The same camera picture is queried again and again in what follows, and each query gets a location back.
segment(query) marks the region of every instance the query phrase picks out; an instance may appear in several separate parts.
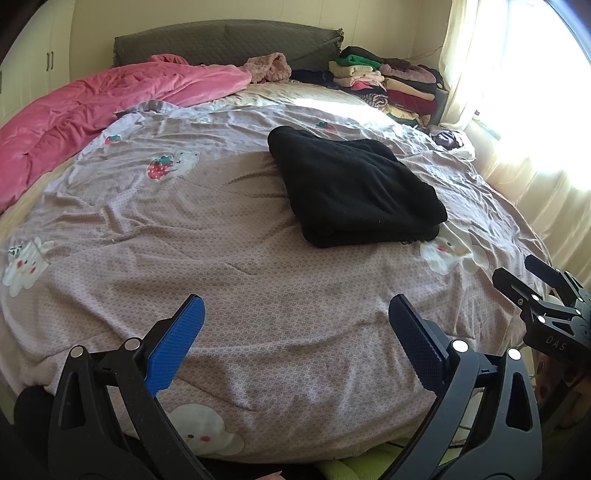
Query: cartoon cloud print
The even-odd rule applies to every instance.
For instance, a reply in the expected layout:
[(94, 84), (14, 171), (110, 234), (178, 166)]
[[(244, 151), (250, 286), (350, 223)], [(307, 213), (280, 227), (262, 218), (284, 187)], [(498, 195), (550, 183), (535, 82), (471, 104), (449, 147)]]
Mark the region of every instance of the cartoon cloud print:
[(484, 249), (473, 245), (470, 233), (451, 222), (442, 223), (439, 235), (421, 244), (421, 257), (427, 261), (431, 270), (441, 275), (447, 275), (458, 264), (469, 275), (474, 275), (480, 268), (487, 270), (489, 267)]
[(244, 448), (242, 437), (227, 432), (221, 416), (205, 405), (181, 405), (168, 418), (195, 455), (236, 455)]
[(32, 242), (9, 250), (11, 260), (4, 270), (2, 283), (9, 287), (8, 294), (11, 297), (16, 297), (21, 288), (29, 289), (33, 286), (49, 265), (44, 256), (53, 245), (53, 241), (42, 242), (36, 236)]

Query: pink fluffy cloth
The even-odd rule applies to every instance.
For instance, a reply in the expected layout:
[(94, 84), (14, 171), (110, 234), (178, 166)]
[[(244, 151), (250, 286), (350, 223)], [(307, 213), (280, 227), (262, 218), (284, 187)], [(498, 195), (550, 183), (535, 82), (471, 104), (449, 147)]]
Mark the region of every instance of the pink fluffy cloth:
[(382, 75), (397, 77), (402, 80), (412, 80), (413, 82), (435, 83), (435, 75), (418, 65), (411, 65), (408, 70), (402, 71), (393, 69), (390, 65), (381, 64), (379, 71)]
[(242, 68), (251, 73), (251, 83), (286, 82), (291, 75), (285, 55), (279, 52), (248, 59)]

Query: headboard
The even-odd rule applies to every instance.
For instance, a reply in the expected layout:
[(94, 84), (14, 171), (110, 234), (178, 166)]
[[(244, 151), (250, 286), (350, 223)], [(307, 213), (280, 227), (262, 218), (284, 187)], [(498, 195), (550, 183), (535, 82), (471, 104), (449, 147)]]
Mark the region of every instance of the headboard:
[(147, 61), (173, 53), (191, 65), (243, 65), (250, 57), (276, 51), (294, 70), (325, 70), (339, 55), (342, 30), (269, 20), (208, 20), (169, 25), (115, 38), (113, 65)]

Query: strawberry print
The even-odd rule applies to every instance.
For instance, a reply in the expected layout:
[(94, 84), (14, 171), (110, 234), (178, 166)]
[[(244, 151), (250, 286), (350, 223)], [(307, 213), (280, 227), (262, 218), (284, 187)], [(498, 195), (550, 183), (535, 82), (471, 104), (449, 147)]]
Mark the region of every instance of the strawberry print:
[(334, 125), (331, 125), (331, 124), (330, 124), (330, 123), (328, 123), (328, 122), (318, 122), (318, 123), (316, 124), (316, 126), (317, 126), (318, 128), (324, 128), (325, 130), (329, 131), (329, 132), (330, 132), (330, 133), (332, 133), (332, 134), (335, 134), (335, 133), (336, 133), (336, 128), (335, 128), (335, 126), (334, 126)]
[(111, 135), (110, 137), (105, 138), (105, 145), (111, 145), (112, 143), (117, 143), (121, 141), (121, 135)]
[(198, 153), (178, 152), (174, 155), (162, 155), (148, 165), (148, 178), (160, 180), (165, 176), (180, 177), (189, 173), (199, 161)]

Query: metal screw head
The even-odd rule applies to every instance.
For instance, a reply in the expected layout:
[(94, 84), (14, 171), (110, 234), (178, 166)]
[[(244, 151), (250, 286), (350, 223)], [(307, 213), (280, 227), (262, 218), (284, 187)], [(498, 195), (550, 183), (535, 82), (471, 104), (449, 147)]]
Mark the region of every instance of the metal screw head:
[(468, 351), (468, 344), (464, 340), (454, 340), (452, 347), (456, 352), (463, 353)]
[(507, 355), (513, 360), (519, 360), (521, 358), (521, 352), (515, 348), (509, 348), (507, 350)]
[(80, 345), (76, 345), (72, 350), (70, 350), (70, 356), (73, 358), (78, 358), (83, 353), (84, 349)]
[(133, 352), (139, 348), (140, 343), (139, 338), (130, 338), (125, 342), (125, 349)]

